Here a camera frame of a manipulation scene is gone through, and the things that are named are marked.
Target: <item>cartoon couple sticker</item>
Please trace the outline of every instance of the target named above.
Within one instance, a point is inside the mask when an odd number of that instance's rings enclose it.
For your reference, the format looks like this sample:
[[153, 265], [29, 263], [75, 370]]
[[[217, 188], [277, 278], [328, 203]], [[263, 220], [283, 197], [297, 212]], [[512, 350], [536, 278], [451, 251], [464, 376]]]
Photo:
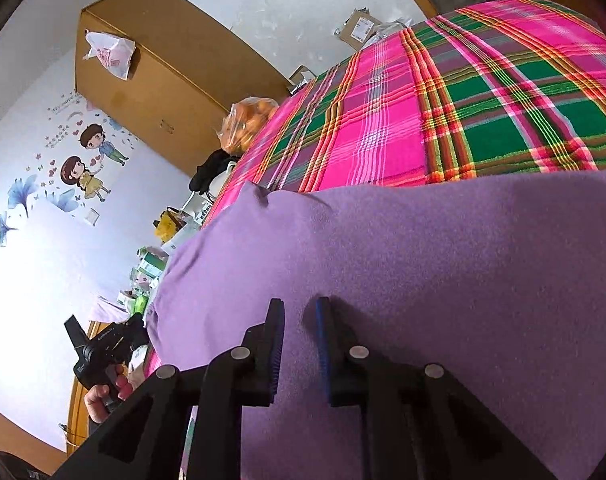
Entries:
[[85, 192], [86, 200], [98, 197], [101, 202], [105, 202], [100, 192], [109, 194], [112, 191], [103, 186], [102, 180], [96, 178], [96, 174], [103, 168], [103, 159], [107, 157], [125, 166], [129, 157], [124, 156], [111, 142], [105, 140], [105, 132], [99, 124], [90, 124], [81, 134], [79, 141], [87, 150], [99, 150], [100, 167], [92, 173], [87, 170], [79, 156], [71, 156], [61, 166], [61, 180], [68, 186], [80, 187]]

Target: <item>cartoon girl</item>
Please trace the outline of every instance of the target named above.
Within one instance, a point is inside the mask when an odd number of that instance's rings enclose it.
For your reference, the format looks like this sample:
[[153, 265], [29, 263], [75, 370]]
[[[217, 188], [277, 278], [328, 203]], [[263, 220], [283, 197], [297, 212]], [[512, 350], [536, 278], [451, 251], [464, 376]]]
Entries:
[[102, 170], [102, 166], [90, 173], [87, 171], [80, 157], [71, 156], [61, 166], [61, 180], [68, 186], [78, 186], [85, 192], [85, 199], [89, 200], [97, 196], [101, 202], [105, 202], [105, 199], [100, 195], [99, 191], [103, 190], [106, 193], [111, 193], [109, 189], [105, 189], [102, 184], [102, 180], [99, 180], [94, 175]]

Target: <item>plaid bedsheet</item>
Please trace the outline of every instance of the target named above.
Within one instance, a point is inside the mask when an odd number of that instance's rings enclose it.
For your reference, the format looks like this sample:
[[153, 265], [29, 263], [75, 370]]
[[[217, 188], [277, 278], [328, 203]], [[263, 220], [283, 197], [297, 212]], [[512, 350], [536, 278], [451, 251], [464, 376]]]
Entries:
[[501, 0], [401, 31], [308, 84], [243, 155], [208, 221], [246, 180], [310, 192], [597, 169], [605, 36], [549, 0]]

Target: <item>white plastic bag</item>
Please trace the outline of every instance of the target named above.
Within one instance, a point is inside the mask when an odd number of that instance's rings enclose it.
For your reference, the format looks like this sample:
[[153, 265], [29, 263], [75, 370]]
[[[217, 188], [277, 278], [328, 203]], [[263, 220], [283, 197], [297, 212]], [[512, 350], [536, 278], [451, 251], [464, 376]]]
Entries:
[[85, 39], [90, 51], [83, 59], [98, 57], [100, 64], [119, 79], [127, 80], [129, 63], [136, 44], [131, 40], [112, 36], [106, 32], [85, 31]]
[[412, 18], [399, 18], [394, 22], [380, 23], [379, 25], [375, 25], [372, 28], [372, 30], [374, 31], [374, 35], [369, 38], [369, 40], [366, 41], [365, 44], [363, 44], [361, 50], [364, 50], [365, 48], [368, 48], [370, 45], [373, 45], [375, 43], [379, 43], [379, 41], [385, 40], [385, 38], [392, 36], [392, 34], [396, 34], [404, 28], [410, 27], [412, 23]]

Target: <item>blue flower sticker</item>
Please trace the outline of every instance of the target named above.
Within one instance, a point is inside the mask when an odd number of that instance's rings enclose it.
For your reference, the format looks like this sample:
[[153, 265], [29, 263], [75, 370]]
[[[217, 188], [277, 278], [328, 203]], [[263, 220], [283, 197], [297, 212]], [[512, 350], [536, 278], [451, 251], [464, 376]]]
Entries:
[[7, 225], [7, 211], [0, 215], [0, 246], [5, 247], [7, 245], [7, 233], [10, 231], [16, 231], [14, 227], [8, 227]]
[[52, 192], [52, 194], [48, 194], [45, 192], [45, 198], [47, 198], [52, 204], [61, 209], [66, 213], [71, 213], [74, 209], [78, 208], [78, 202], [74, 198], [74, 190], [68, 189], [63, 194], [61, 194], [58, 199], [56, 198], [56, 193]]
[[27, 211], [27, 198], [38, 191], [38, 187], [34, 184], [36, 175], [30, 175], [25, 180], [25, 184], [22, 178], [14, 180], [14, 184], [7, 192], [7, 209], [14, 209], [17, 205], [21, 204], [25, 208], [25, 214], [30, 217], [30, 213]]

